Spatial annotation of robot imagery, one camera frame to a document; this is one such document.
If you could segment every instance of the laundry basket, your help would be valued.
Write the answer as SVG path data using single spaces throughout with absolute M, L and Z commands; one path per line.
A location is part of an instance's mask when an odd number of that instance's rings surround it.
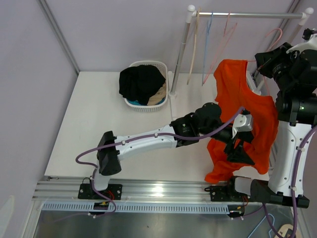
M 160 61 L 143 60 L 143 61 L 134 62 L 134 63 L 130 64 L 129 67 L 139 66 L 139 65 L 153 65 L 153 66 L 155 66 L 156 68 L 159 69 L 160 73 L 166 79 L 166 96 L 165 96 L 165 99 L 164 99 L 164 101 L 162 103 L 160 103 L 158 105 L 154 105 L 154 106 L 133 105 L 133 104 L 129 103 L 129 101 L 126 98 L 124 99 L 124 101 L 126 102 L 127 105 L 132 107 L 137 112 L 147 112 L 147 113 L 149 113 L 149 112 L 157 112 L 157 111 L 159 111 L 162 108 L 162 106 L 164 106 L 164 104 L 167 102 L 167 99 L 168 99 L 167 66 L 165 65 L 165 63 L 162 63 Z

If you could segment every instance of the orange shirt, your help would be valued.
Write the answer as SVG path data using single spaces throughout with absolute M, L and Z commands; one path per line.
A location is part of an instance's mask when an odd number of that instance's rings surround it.
M 214 77 L 217 81 L 216 101 L 221 107 L 221 120 L 226 122 L 239 109 L 245 107 L 253 116 L 254 125 L 252 134 L 254 139 L 251 144 L 244 143 L 244 149 L 254 161 L 254 168 L 260 174 L 265 174 L 269 167 L 269 154 L 275 140 L 278 127 L 277 111 L 271 96 L 259 96 L 253 93 L 246 79 L 246 60 L 223 60 Z M 218 183 L 230 179 L 234 171 L 243 166 L 243 163 L 232 163 L 226 160 L 223 152 L 226 144 L 211 139 L 207 149 L 211 155 L 214 168 L 206 175 L 205 180 L 210 183 Z

